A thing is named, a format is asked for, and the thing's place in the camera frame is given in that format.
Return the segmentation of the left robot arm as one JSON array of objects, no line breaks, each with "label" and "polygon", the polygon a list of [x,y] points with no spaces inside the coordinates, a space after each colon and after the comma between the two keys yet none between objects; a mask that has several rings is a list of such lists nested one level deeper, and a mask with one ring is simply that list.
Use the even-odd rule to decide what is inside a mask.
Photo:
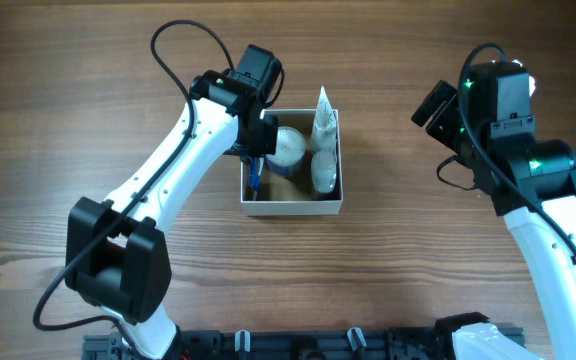
[{"label": "left robot arm", "polygon": [[272,52],[249,45],[236,67],[196,77],[179,121],[132,179],[71,209],[65,283],[117,328],[86,337],[83,358],[182,358],[181,332],[163,305],[172,278],[166,235],[221,155],[274,153],[277,119],[265,110],[283,76]]}]

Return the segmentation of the clear spray bottle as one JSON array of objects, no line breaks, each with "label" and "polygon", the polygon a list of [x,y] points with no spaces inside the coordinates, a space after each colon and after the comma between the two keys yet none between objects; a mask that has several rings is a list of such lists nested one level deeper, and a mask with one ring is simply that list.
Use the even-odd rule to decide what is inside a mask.
[{"label": "clear spray bottle", "polygon": [[337,185],[337,158],[333,152],[319,151],[311,161],[312,194],[316,200],[335,200]]}]

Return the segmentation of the white cream tube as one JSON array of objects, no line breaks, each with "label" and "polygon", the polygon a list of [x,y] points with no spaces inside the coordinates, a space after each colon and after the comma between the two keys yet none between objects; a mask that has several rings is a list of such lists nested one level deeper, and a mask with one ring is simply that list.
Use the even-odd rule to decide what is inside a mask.
[{"label": "white cream tube", "polygon": [[314,153],[334,152],[337,142],[337,118],[326,94],[321,87],[314,115],[310,145]]}]

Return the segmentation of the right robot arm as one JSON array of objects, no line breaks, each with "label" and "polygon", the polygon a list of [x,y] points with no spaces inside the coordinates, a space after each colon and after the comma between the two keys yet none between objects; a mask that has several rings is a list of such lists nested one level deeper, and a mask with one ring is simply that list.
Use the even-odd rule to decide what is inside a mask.
[{"label": "right robot arm", "polygon": [[411,120],[473,173],[526,262],[558,359],[576,359],[576,154],[537,140],[535,80],[518,61],[440,80]]}]

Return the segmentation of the cotton swab tub blue label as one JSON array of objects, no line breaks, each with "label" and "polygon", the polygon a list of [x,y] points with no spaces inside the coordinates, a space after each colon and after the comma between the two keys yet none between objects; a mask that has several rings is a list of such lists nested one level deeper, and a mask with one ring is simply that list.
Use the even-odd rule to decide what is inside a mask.
[{"label": "cotton swab tub blue label", "polygon": [[293,176],[301,167],[306,152],[304,136],[295,128],[278,128],[276,150],[266,156],[270,171],[283,177]]}]

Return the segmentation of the blue disposable razor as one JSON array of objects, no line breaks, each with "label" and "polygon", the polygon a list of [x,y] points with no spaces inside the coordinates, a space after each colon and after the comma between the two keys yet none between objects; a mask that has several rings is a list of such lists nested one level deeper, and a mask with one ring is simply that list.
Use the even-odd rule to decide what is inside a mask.
[{"label": "blue disposable razor", "polygon": [[253,191],[257,191],[259,187],[260,161],[261,158],[253,158],[249,167],[247,184]]}]

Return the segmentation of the blue white toothbrush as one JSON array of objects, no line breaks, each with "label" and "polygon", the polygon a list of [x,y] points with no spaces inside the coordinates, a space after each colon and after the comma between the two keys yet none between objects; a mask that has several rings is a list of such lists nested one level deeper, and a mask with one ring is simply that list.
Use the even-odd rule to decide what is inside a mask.
[{"label": "blue white toothbrush", "polygon": [[263,170],[264,170],[264,165],[265,165],[265,158],[261,157],[261,161],[260,161],[260,170],[259,170],[259,187],[257,191],[253,191],[252,190],[252,200],[256,201],[257,200],[257,196],[259,193],[259,189],[261,186],[261,179],[262,179],[262,174],[263,174]]}]

